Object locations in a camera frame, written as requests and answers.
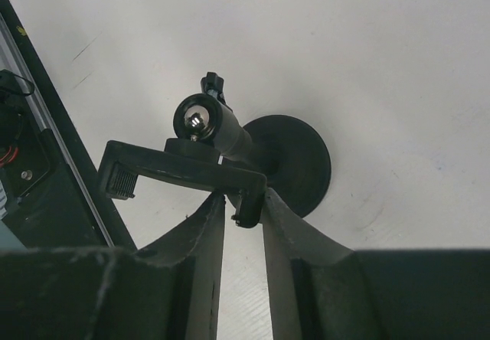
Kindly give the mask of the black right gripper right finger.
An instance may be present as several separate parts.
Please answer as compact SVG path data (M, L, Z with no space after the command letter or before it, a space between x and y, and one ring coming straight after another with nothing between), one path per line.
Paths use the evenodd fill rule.
M486 249L351 250L268 191L262 216L276 339L487 339Z

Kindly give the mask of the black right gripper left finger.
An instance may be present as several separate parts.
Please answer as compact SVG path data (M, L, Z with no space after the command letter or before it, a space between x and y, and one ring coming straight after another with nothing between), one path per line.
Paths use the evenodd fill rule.
M59 247L1 252L3 339L214 339L225 200L136 252Z

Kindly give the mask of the black round-base phone holder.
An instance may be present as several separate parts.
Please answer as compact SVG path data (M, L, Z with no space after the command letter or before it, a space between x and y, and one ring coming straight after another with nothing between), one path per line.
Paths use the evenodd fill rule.
M242 228L260 222L268 189L298 216L322 202L332 177L323 138L308 123L269 115L240 125L224 98L224 79L209 72L201 91L185 98L173 116L175 137L162 151L109 141L98 170L108 198L134 198L139 176L228 196Z

